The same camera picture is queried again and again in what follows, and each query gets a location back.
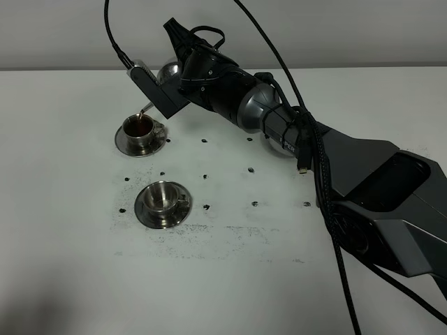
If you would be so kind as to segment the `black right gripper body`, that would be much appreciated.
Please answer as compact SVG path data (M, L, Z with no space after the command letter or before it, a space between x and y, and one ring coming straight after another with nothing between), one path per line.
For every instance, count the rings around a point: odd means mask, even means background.
M190 102L237 120L243 98L258 80L211 47L196 45L183 64L179 92Z

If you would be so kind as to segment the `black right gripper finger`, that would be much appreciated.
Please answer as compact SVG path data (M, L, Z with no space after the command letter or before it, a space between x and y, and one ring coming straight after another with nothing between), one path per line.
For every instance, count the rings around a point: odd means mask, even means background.
M193 47L202 42L201 38L184 28L175 18L169 19L163 28L169 36L178 61L186 61L191 55Z

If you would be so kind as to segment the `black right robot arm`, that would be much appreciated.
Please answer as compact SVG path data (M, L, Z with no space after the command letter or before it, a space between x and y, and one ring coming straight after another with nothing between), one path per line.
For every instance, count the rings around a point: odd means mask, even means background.
M315 169L311 125L280 101L268 73L248 74L176 20L164 28L181 69L165 117L196 104L248 133L264 133L300 167ZM318 129L342 246L406 277L429 274L445 289L446 176L439 164L388 141L349 137L324 124Z

